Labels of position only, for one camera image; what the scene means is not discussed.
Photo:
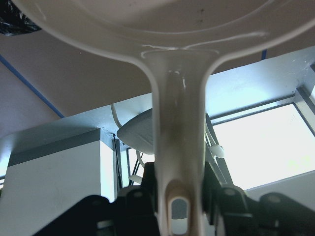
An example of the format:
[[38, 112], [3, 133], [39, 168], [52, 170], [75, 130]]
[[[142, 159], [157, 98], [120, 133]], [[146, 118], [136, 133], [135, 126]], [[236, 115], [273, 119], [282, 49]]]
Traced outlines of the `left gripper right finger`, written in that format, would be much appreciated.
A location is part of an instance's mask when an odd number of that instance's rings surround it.
[[255, 201], [243, 189], [223, 184], [205, 164], [203, 211], [217, 236], [313, 236], [315, 212], [292, 198], [271, 192]]

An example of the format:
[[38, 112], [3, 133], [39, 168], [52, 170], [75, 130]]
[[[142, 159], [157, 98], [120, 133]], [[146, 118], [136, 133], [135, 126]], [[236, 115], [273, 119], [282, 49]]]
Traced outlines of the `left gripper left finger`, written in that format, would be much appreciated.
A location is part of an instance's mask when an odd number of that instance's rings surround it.
[[141, 185], [121, 189], [115, 201], [90, 195], [35, 233], [37, 236], [158, 236], [156, 177], [145, 164]]

